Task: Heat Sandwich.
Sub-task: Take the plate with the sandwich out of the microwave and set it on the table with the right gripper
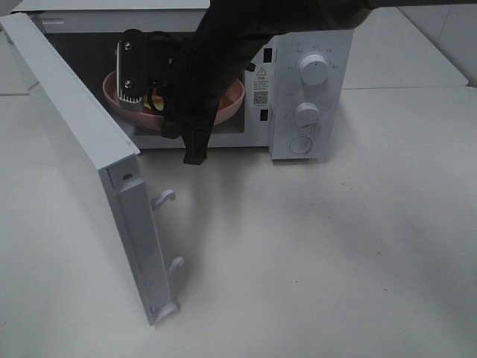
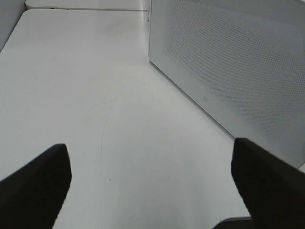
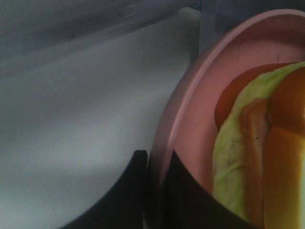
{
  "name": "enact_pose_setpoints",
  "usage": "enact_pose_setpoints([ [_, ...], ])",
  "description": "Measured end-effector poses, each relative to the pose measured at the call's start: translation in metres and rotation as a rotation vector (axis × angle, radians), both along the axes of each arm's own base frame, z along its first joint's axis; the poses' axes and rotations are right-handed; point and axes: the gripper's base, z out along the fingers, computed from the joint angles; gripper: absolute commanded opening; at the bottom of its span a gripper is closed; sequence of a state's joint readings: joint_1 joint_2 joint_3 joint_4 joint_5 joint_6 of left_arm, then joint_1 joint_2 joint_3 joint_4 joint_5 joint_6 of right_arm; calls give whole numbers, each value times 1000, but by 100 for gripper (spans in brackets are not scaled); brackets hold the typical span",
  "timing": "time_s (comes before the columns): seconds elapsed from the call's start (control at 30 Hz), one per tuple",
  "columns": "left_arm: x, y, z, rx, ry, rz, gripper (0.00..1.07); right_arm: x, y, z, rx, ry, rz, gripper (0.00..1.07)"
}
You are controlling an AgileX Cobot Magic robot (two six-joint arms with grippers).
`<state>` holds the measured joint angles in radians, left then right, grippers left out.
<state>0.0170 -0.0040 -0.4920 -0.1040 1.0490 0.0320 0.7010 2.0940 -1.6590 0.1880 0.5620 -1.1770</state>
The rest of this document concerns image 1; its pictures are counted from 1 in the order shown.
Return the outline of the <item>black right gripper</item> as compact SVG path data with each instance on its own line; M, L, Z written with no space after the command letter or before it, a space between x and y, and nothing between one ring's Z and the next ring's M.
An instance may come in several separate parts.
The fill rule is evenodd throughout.
M200 166L223 94L274 35L266 1L212 1L192 40L173 61L161 135L182 136L183 163Z

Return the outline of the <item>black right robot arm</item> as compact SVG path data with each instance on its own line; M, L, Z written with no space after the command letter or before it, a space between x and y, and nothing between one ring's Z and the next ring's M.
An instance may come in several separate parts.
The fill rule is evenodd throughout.
M181 137L183 162L201 165L221 97L263 45L292 32L354 29L371 10L368 1L211 1L173 59L162 136Z

